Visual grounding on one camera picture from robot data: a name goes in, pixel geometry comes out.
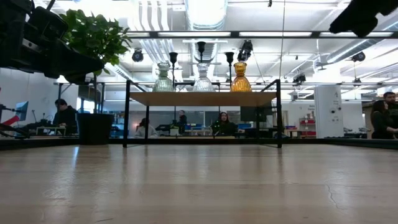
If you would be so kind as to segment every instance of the ceiling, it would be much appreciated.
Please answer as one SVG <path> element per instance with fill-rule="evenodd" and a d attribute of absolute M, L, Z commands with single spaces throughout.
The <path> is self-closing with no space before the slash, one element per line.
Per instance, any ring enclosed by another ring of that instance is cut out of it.
<path fill-rule="evenodd" d="M 39 0 L 35 0 L 35 2 L 39 2 L 36 5 L 48 3 L 48 1 Z M 80 0 L 79 3 L 76 2 L 58 0 L 53 7 L 53 11 L 64 13 L 69 8 L 83 9 L 86 13 L 91 13 L 92 11 L 94 14 L 104 14 L 106 17 L 116 18 L 124 27 L 129 27 L 130 24 L 130 28 L 134 30 L 132 23 L 138 22 L 142 26 L 145 25 L 142 20 L 142 8 L 147 7 L 149 29 L 157 30 L 156 27 L 162 23 L 160 18 L 162 13 L 164 13 L 161 10 L 161 6 L 167 3 L 167 24 L 170 30 L 188 29 L 184 0 L 136 0 L 139 6 L 137 12 L 132 8 L 132 0 Z M 153 24 L 153 21 L 151 21 L 152 3 L 154 2 L 158 4 L 158 24 Z M 288 0 L 286 2 L 273 0 L 272 7 L 267 7 L 268 1 L 229 0 L 226 8 L 224 30 L 328 30 L 330 23 L 348 3 L 349 0 Z M 209 12 L 211 12 L 210 8 L 207 11 L 203 11 L 203 17 L 211 16 Z M 379 15 L 377 18 L 379 19 L 379 25 L 375 30 L 383 30 L 386 26 L 398 21 L 397 12 L 393 12 L 386 17 Z M 232 51 L 237 53 L 244 39 L 225 39 L 225 41 L 227 43 L 219 44 L 218 53 L 212 61 L 219 63 L 215 65 L 214 71 L 210 75 L 214 82 L 225 82 L 229 67 L 224 52 Z M 306 75 L 307 81 L 311 81 L 314 74 L 313 61 L 318 55 L 331 54 L 353 42 L 358 42 L 358 40 L 252 39 L 254 50 L 252 56 L 246 62 L 248 64 L 246 76 L 250 82 L 267 82 L 279 77 L 283 79 L 283 82 L 291 82 L 293 76 L 298 74 L 298 72 L 291 73 L 291 71 L 302 65 L 300 72 Z M 145 49 L 143 49 L 144 60 L 142 62 L 133 62 L 131 59 L 135 48 L 144 48 L 141 44 L 140 40 L 134 39 L 131 51 L 126 55 L 121 55 L 121 64 L 119 66 L 135 82 L 154 82 L 156 79 L 155 65 Z M 193 81 L 195 79 L 195 71 L 192 65 L 193 57 L 190 44 L 184 44 L 182 39 L 172 39 L 172 45 L 174 51 L 178 53 L 178 67 L 181 71 L 181 78 L 184 81 Z M 341 79 L 344 82 L 352 82 L 355 75 L 362 75 L 362 82 L 381 82 L 387 78 L 391 81 L 391 77 L 396 76 L 398 69 L 391 68 L 388 72 L 381 72 L 377 75 L 372 74 L 397 63 L 395 61 L 398 56 L 397 46 L 398 40 L 383 40 L 363 50 L 366 54 L 366 60 L 356 62 L 355 69 L 354 63 L 346 60 L 342 60 L 333 66 L 339 68 Z M 162 46 L 159 46 L 159 48 L 165 53 Z M 113 73 L 111 76 L 104 77 L 107 82 L 111 82 L 112 76 L 116 77 L 117 75 Z M 376 88 L 377 86 L 363 88 L 361 93 L 367 93 Z"/>

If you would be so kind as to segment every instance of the glass vase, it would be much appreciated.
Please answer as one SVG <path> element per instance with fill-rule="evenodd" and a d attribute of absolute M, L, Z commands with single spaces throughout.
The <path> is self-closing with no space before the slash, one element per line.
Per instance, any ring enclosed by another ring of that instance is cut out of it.
<path fill-rule="evenodd" d="M 238 62 L 234 64 L 236 78 L 232 82 L 231 91 L 233 92 L 251 92 L 251 85 L 249 80 L 244 76 L 246 71 L 246 63 Z"/>
<path fill-rule="evenodd" d="M 159 78 L 155 82 L 155 86 L 152 89 L 154 92 L 165 92 L 174 91 L 173 82 L 167 77 L 170 64 L 168 62 L 158 63 L 159 67 Z"/>
<path fill-rule="evenodd" d="M 195 81 L 195 84 L 193 85 L 193 91 L 214 91 L 210 79 L 207 78 L 208 65 L 206 63 L 199 63 L 197 66 L 199 71 L 199 78 Z"/>

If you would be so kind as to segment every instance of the white column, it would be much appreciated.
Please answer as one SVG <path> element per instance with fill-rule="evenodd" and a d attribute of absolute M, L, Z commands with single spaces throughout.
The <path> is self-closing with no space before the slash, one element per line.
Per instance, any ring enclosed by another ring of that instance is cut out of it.
<path fill-rule="evenodd" d="M 344 136 L 340 86 L 315 87 L 315 111 L 317 138 Z"/>

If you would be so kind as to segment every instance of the plant pot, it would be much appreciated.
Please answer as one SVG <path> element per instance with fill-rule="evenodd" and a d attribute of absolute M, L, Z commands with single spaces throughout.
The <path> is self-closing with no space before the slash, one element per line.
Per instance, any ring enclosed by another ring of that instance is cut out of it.
<path fill-rule="evenodd" d="M 109 141 L 113 115 L 111 114 L 76 114 L 80 144 L 103 145 Z"/>

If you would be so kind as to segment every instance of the shelf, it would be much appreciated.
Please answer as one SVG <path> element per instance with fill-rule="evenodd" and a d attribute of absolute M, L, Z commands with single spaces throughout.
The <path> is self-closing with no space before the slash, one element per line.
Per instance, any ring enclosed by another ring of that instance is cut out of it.
<path fill-rule="evenodd" d="M 130 97 L 146 106 L 263 106 L 276 93 L 134 92 Z"/>

